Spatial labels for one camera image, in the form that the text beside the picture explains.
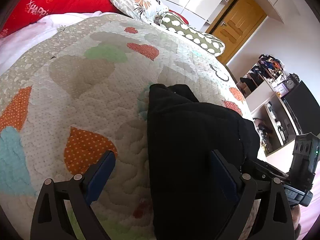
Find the person right hand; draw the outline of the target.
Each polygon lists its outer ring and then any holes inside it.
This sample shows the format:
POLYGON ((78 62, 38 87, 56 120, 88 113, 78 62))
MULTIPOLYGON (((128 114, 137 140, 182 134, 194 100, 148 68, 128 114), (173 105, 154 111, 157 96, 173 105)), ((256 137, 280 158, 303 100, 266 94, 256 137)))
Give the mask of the person right hand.
POLYGON ((301 225, 299 223, 300 221, 300 206, 296 205, 294 207, 291 207, 291 216, 292 216, 292 222, 294 227, 294 233, 295 233, 295 239, 298 239, 301 231, 301 225))

